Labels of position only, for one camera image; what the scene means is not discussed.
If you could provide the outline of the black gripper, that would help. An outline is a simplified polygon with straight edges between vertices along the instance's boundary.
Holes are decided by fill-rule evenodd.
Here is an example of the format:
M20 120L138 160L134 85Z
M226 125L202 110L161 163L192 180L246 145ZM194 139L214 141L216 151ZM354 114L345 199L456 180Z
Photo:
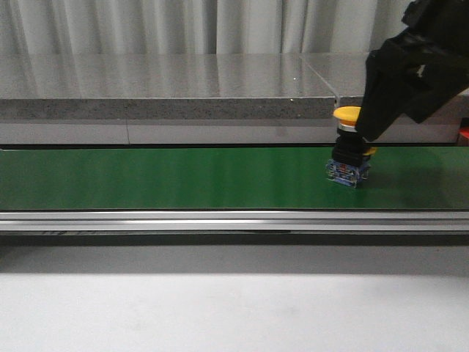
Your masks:
M412 1L402 21L366 60L356 130L368 142L400 115L421 123L468 88L468 2Z

